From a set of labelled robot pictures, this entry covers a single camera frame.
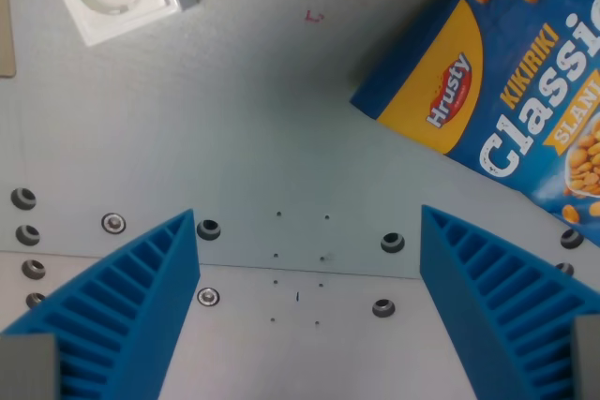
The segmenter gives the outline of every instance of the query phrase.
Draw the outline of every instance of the hrusty logo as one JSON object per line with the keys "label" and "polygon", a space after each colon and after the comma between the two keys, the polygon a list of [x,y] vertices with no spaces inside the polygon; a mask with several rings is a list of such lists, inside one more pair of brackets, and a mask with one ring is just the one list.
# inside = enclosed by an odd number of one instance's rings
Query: hrusty logo
{"label": "hrusty logo", "polygon": [[431,114],[427,117],[430,124],[441,128],[457,115],[469,94],[471,78],[469,60],[461,53],[443,72],[440,93],[431,102]]}

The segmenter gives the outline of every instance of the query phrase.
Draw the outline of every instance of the peanut bag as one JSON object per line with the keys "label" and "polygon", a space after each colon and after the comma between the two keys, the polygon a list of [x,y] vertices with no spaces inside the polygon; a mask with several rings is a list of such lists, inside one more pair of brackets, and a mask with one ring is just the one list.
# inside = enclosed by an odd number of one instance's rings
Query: peanut bag
{"label": "peanut bag", "polygon": [[352,98],[600,244],[600,0],[437,0]]}

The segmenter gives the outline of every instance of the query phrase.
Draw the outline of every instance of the screw hole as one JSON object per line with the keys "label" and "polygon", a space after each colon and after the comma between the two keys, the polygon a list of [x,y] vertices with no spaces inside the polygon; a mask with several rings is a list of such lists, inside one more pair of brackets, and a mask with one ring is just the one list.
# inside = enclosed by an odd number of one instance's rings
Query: screw hole
{"label": "screw hole", "polygon": [[29,211],[38,203],[36,196],[26,187],[20,187],[10,193],[10,200],[20,210]]}
{"label": "screw hole", "polygon": [[44,294],[40,294],[39,292],[32,292],[27,295],[25,298],[25,303],[29,306],[29,309],[41,304],[44,300],[46,300],[46,296]]}
{"label": "screw hole", "polygon": [[39,243],[39,231],[31,225],[21,225],[15,232],[17,241],[23,245],[36,245]]}
{"label": "screw hole", "polygon": [[399,233],[387,233],[381,241],[385,253],[397,253],[404,248],[404,237]]}
{"label": "screw hole", "polygon": [[561,245],[567,250],[572,250],[583,244],[583,235],[578,231],[569,229],[561,236]]}
{"label": "screw hole", "polygon": [[378,318],[389,318],[396,312],[396,306],[394,305],[394,302],[387,299],[381,299],[373,304],[372,311]]}
{"label": "screw hole", "polygon": [[21,266],[21,270],[27,278],[32,280],[39,280],[46,274],[44,265],[35,259],[28,259],[25,261]]}
{"label": "screw hole", "polygon": [[573,276],[575,274],[575,267],[573,267],[573,264],[569,264],[568,262],[561,262],[560,264],[556,265],[556,268],[569,276]]}
{"label": "screw hole", "polygon": [[198,224],[196,232],[205,241],[215,241],[221,235],[221,226],[215,220],[206,219]]}

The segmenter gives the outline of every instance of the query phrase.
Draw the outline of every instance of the red marking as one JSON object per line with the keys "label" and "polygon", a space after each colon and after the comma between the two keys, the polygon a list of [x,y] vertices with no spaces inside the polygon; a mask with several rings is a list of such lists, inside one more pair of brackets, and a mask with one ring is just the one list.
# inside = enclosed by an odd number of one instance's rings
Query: red marking
{"label": "red marking", "polygon": [[319,14],[319,16],[317,16],[317,19],[311,17],[310,10],[307,11],[307,16],[304,18],[304,20],[307,22],[320,22],[321,19],[325,19],[325,17],[321,13]]}
{"label": "red marking", "polygon": [[[451,64],[444,72],[443,72],[443,80],[442,80],[442,88],[440,89],[440,93],[433,99],[431,102],[431,108],[440,108],[440,105],[443,101],[443,96],[446,94],[446,89],[452,90],[449,86],[450,82],[450,69],[454,67],[454,63]],[[452,103],[444,102],[445,108],[447,108],[450,112],[448,112],[445,119],[443,119],[442,125],[447,124],[450,119],[457,115],[457,112],[462,108],[462,105],[465,103],[467,99],[467,94],[469,94],[469,89],[471,88],[471,71],[467,71],[466,69],[457,69],[462,72],[462,78],[456,79],[453,77],[452,83],[458,85],[458,89],[455,91],[454,100]]]}

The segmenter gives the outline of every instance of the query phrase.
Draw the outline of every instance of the metal plate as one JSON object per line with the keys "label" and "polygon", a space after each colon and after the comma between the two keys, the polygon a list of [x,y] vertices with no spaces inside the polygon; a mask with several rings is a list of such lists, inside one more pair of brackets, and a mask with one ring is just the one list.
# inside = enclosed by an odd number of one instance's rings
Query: metal plate
{"label": "metal plate", "polygon": [[[428,203],[561,259],[564,225],[349,104],[423,2],[202,0],[88,49],[61,0],[12,0],[0,249],[26,250],[14,231],[29,224],[37,252],[103,256],[192,207],[222,227],[202,262],[418,277]],[[8,199],[19,186],[30,212]],[[123,234],[102,230],[110,212]],[[389,232],[406,239],[396,255],[380,247]],[[592,279],[600,252],[578,252]]]}
{"label": "metal plate", "polygon": [[[21,273],[29,258],[48,271],[39,281]],[[93,262],[0,253],[0,330],[26,311],[32,289],[49,294]],[[160,400],[475,400],[420,280],[201,272],[198,289],[217,289],[221,301],[205,307],[192,300]],[[381,298],[395,303],[391,318],[372,314]]]}

